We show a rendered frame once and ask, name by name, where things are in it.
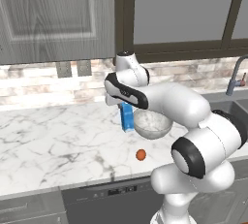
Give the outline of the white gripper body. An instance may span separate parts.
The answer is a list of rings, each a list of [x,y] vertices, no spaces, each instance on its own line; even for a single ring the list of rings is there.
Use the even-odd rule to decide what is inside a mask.
[[[121,103],[121,100],[111,97],[108,93],[106,94],[105,101],[108,106],[119,105]]]

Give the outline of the blue milk carton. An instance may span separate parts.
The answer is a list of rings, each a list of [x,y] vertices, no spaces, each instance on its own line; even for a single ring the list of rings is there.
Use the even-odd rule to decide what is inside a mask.
[[[134,129],[133,108],[130,104],[122,102],[120,104],[121,126],[124,132],[129,132]]]

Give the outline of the grey marbled bowl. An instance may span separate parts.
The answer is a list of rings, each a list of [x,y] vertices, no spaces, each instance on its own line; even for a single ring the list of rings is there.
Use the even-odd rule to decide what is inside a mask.
[[[134,112],[134,128],[145,139],[163,138],[171,130],[171,127],[172,121],[160,113],[140,109]]]

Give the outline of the grey sink basin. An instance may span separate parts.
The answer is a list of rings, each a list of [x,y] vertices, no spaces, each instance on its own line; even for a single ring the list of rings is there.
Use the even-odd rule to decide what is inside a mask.
[[[245,144],[248,140],[248,99],[213,102],[210,107],[213,111],[222,111],[234,116],[243,124],[241,134],[242,143]]]

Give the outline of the grey sink tap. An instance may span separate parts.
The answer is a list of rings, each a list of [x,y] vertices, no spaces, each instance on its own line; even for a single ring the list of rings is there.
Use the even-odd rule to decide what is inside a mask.
[[[244,86],[246,84],[245,82],[245,75],[244,77],[241,79],[241,80],[237,80],[236,79],[236,76],[237,76],[237,72],[238,72],[238,69],[239,69],[239,66],[240,64],[242,63],[243,60],[245,59],[248,59],[248,54],[245,54],[243,56],[240,56],[236,63],[235,63],[235,66],[234,66],[234,69],[233,69],[233,72],[232,72],[232,77],[229,81],[229,84],[228,84],[228,88],[226,90],[226,94],[228,96],[232,96],[233,95],[233,90],[236,88],[236,87],[239,87],[239,86]]]

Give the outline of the grey dishwasher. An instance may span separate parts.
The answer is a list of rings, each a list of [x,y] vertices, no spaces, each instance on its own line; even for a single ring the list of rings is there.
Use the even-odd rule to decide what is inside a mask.
[[[69,224],[150,224],[163,203],[150,177],[62,191]]]

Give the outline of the dark-framed window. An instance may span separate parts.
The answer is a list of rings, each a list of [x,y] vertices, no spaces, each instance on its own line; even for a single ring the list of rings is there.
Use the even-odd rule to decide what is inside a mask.
[[[115,0],[115,50],[140,63],[248,53],[244,0]]]

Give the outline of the grey drawer front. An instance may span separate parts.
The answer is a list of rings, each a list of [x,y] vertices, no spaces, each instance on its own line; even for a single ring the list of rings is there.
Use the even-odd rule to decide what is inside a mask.
[[[62,194],[57,187],[0,196],[0,209],[26,203],[27,209],[0,214],[0,224],[69,224]]]

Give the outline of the grey base cupboard door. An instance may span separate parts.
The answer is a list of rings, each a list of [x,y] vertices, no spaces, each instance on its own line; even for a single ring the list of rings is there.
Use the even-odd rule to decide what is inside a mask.
[[[200,193],[189,207],[197,224],[240,224],[248,208],[248,159],[232,161],[233,185],[218,193]]]

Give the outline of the grey wall socket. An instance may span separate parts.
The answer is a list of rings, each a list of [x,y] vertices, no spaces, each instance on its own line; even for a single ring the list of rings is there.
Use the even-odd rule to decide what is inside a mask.
[[[56,62],[55,65],[58,78],[70,78],[72,76],[71,63],[69,61]]]
[[[77,75],[79,77],[87,77],[92,75],[90,60],[80,60],[77,62]]]

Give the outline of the grey wall cupboard door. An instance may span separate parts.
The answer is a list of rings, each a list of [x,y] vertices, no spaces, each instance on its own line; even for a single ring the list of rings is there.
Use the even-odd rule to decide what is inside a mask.
[[[114,0],[0,0],[0,65],[108,58]]]

